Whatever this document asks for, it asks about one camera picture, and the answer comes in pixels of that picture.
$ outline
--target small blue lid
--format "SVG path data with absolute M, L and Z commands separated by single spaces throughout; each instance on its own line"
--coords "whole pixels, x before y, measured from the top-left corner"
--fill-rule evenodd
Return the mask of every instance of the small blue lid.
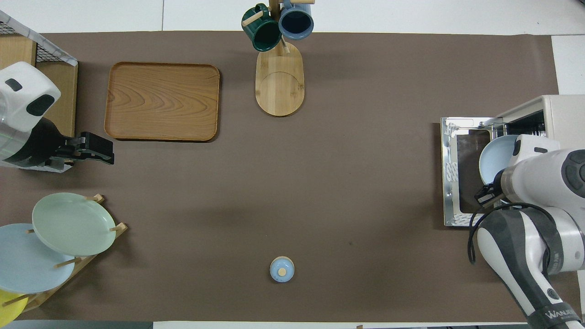
M 276 282 L 287 282 L 293 278 L 294 264 L 291 259 L 285 256 L 276 257 L 270 264 L 270 276 Z

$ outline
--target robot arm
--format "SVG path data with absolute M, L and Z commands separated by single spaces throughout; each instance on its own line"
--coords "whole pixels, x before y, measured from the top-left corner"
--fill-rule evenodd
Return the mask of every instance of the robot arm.
M 547 210 L 555 212 L 555 221 L 557 218 L 570 220 L 562 211 Z M 563 302 L 543 274 L 543 268 L 559 266 L 559 261 L 546 264 L 550 248 L 530 219 L 531 215 L 538 217 L 536 213 L 519 210 L 490 214 L 477 232 L 481 254 L 508 287 L 532 328 L 582 329 L 575 311 Z M 552 258 L 559 257 L 554 247 L 549 253 Z
M 504 207 L 531 208 L 498 207 L 483 216 L 476 226 L 481 254 L 532 328 L 583 328 L 547 275 L 585 268 L 585 150 L 558 150 L 549 139 L 521 135 L 494 187 L 512 202 Z
M 18 62 L 0 70 L 0 165 L 63 172 L 65 161 L 113 164 L 113 143 L 89 132 L 63 136 L 43 118 L 61 92 L 39 70 Z

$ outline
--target wooden peg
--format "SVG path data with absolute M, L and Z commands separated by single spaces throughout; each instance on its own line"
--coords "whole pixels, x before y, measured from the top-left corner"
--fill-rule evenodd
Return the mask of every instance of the wooden peg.
M 124 229 L 124 223 L 120 223 L 120 224 L 116 225 L 116 227 L 112 227 L 112 228 L 110 229 L 110 232 L 113 232 L 113 231 L 120 231 L 120 230 L 122 230 L 122 229 Z
M 254 15 L 246 18 L 244 21 L 242 21 L 242 26 L 248 26 L 250 24 L 252 24 L 256 19 L 261 18 L 264 15 L 264 12 L 260 11 L 255 13 Z
M 314 5 L 315 4 L 315 0 L 291 0 L 291 4 Z
M 81 262 L 81 257 L 75 257 L 74 259 L 70 259 L 66 262 L 59 263 L 59 264 L 55 265 L 54 268 L 56 268 L 56 269 L 62 268 L 65 265 L 69 265 L 71 263 L 77 263 L 77 262 Z
M 94 196 L 92 196 L 92 197 L 85 197 L 85 199 L 86 200 L 95 201 L 95 202 L 97 202 L 99 204 L 102 203 L 102 202 L 104 202 L 104 197 L 101 194 L 99 194 L 99 193 L 96 194 L 96 195 L 94 195 Z
M 32 296 L 32 294 L 24 294 L 24 295 L 22 295 L 22 296 L 19 296 L 19 297 L 17 297 L 17 298 L 10 299 L 9 301 L 6 301 L 6 302 L 2 303 L 2 307 L 6 307 L 6 306 L 8 306 L 8 305 L 14 304 L 14 303 L 16 303 L 17 301 L 19 301 L 19 300 L 23 300 L 23 299 L 25 299 L 25 298 L 28 298 L 28 297 L 30 297 L 30 296 Z
M 272 8 L 272 10 L 270 10 L 270 17 L 272 17 L 272 19 L 278 22 L 278 20 L 280 19 L 281 10 L 280 3 L 278 3 L 278 0 L 270 0 L 270 8 Z
M 290 49 L 288 48 L 288 46 L 287 46 L 287 43 L 284 41 L 284 38 L 283 38 L 283 37 L 282 37 L 282 38 L 280 38 L 280 42 L 283 44 L 283 49 L 284 49 L 284 52 L 285 52 L 285 53 L 287 53 L 287 54 L 290 54 L 290 53 L 291 53 L 291 51 L 290 51 Z

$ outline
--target mug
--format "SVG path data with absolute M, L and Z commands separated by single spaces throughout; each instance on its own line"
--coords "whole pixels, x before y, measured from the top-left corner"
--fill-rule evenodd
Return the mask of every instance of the mug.
M 265 4 L 257 4 L 256 7 L 248 9 L 242 17 L 242 22 L 259 12 L 263 12 L 262 17 L 242 26 L 242 29 L 252 41 L 254 49 L 267 52 L 278 44 L 282 36 L 278 23 L 270 17 L 268 7 Z
M 291 40 L 305 39 L 313 31 L 313 26 L 311 5 L 291 4 L 290 0 L 284 0 L 284 8 L 278 22 L 278 28 L 283 36 Z

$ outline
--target toaster oven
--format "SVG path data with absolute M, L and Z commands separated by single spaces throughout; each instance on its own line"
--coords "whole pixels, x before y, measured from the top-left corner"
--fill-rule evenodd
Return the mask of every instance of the toaster oven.
M 561 148 L 585 148 L 585 95 L 543 95 L 495 117 L 441 118 L 443 217 L 446 226 L 468 226 L 480 208 L 481 151 L 504 135 L 558 140 Z

